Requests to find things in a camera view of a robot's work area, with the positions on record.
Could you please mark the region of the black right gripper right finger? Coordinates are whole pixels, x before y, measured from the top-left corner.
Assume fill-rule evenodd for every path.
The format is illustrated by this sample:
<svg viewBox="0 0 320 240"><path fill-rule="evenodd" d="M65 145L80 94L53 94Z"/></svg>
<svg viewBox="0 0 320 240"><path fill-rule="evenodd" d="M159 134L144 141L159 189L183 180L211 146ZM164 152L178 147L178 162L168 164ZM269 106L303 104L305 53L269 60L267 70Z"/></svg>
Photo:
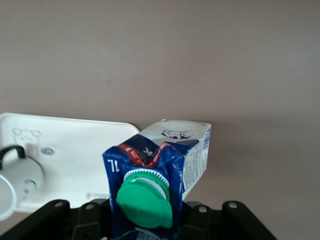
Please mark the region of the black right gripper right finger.
<svg viewBox="0 0 320 240"><path fill-rule="evenodd" d="M220 210L198 202L183 204L180 240L275 240L276 237L242 202L230 200Z"/></svg>

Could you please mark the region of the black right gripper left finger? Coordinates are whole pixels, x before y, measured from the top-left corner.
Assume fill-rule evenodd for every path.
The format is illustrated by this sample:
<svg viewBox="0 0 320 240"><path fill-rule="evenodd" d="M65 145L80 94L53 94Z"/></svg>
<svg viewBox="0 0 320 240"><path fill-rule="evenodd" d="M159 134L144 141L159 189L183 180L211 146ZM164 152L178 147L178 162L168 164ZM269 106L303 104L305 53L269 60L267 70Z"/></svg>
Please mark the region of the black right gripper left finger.
<svg viewBox="0 0 320 240"><path fill-rule="evenodd" d="M56 199L3 233L2 240L107 240L111 213L108 199L94 199L79 208Z"/></svg>

